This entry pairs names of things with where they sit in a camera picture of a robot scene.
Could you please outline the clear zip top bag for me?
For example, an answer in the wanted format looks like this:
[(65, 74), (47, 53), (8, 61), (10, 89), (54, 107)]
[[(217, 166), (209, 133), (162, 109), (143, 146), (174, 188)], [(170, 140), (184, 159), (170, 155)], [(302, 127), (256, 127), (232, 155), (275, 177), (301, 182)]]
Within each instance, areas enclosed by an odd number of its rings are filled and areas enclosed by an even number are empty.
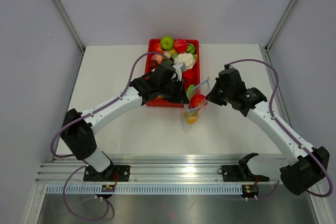
[(199, 84), (191, 84), (186, 89), (188, 104), (184, 105), (183, 120), (186, 125), (195, 124), (207, 106), (206, 96), (210, 92), (209, 78)]

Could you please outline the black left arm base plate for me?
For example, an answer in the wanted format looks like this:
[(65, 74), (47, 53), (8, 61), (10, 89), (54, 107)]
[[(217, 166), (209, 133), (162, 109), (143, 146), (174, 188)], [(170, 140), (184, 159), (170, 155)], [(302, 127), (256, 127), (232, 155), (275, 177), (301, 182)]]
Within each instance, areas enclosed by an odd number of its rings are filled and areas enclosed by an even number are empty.
[(85, 168), (84, 182), (128, 182), (130, 176), (129, 165), (111, 164), (104, 171), (98, 172), (92, 166)]

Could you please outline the red tomato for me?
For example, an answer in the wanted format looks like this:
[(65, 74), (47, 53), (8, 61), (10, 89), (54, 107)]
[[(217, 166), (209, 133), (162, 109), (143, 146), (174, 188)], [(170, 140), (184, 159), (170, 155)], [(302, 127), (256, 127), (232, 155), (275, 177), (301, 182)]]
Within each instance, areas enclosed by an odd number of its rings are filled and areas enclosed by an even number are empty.
[(203, 104), (205, 96), (203, 94), (195, 94), (190, 100), (190, 108), (195, 108)]

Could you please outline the dark red onion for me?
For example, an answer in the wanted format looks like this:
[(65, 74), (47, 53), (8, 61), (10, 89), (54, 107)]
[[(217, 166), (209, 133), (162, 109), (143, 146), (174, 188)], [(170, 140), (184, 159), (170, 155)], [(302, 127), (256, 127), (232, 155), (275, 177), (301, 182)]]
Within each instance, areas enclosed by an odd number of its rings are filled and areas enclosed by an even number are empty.
[(159, 64), (159, 63), (158, 63), (156, 60), (151, 60), (151, 61), (149, 62), (149, 67), (150, 67), (151, 69), (154, 69), (154, 68), (157, 67), (158, 64)]

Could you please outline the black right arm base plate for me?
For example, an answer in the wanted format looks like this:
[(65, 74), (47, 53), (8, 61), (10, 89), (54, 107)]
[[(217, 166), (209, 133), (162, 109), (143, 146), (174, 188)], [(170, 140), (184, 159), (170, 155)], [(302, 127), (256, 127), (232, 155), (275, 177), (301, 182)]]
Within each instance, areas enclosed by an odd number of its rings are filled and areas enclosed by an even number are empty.
[(269, 182), (270, 178), (263, 175), (253, 175), (249, 170), (242, 172), (238, 165), (223, 165), (217, 169), (223, 182)]

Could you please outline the yellow orange mango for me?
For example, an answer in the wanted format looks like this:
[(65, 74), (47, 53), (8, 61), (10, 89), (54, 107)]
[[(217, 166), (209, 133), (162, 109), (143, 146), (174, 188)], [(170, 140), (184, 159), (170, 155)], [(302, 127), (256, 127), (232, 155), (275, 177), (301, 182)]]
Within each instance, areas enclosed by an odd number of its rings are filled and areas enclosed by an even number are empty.
[(183, 117), (187, 124), (194, 124), (199, 119), (199, 113), (197, 111), (191, 113), (185, 112)]

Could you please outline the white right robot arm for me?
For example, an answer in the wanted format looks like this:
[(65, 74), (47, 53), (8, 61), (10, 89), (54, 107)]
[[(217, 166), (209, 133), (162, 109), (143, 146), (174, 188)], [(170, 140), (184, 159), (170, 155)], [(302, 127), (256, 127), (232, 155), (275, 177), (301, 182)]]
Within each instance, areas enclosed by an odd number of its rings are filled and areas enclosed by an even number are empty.
[(256, 175), (282, 181), (293, 194), (300, 195), (324, 178), (332, 190), (327, 174), (329, 152), (315, 148), (302, 139), (271, 108), (266, 96), (257, 88), (246, 88), (240, 73), (234, 68), (219, 72), (206, 100), (219, 106), (230, 104), (234, 110), (255, 123), (276, 145), (284, 159), (264, 159), (250, 153), (239, 161), (238, 173), (244, 180)]

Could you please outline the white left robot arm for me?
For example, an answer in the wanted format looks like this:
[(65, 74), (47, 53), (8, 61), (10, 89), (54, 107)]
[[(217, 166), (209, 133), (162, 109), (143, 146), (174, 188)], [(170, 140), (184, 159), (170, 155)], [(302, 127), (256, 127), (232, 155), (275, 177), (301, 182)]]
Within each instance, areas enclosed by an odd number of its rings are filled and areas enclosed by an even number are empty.
[(162, 63), (153, 71), (129, 81), (124, 91), (97, 108), (83, 112), (71, 109), (66, 113), (61, 139), (76, 159), (84, 161), (95, 170), (95, 175), (100, 180), (109, 180), (113, 176), (114, 165), (97, 147), (95, 135), (119, 116), (158, 97), (169, 103), (188, 104), (182, 78), (184, 71), (184, 63)]

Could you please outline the garlic bulb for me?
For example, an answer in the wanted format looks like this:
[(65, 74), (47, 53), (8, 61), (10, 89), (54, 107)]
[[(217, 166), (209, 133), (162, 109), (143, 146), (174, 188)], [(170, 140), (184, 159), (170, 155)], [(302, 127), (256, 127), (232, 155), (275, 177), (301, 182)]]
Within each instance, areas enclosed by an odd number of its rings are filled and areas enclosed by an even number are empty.
[(164, 51), (163, 54), (165, 59), (172, 59), (172, 54), (169, 51)]

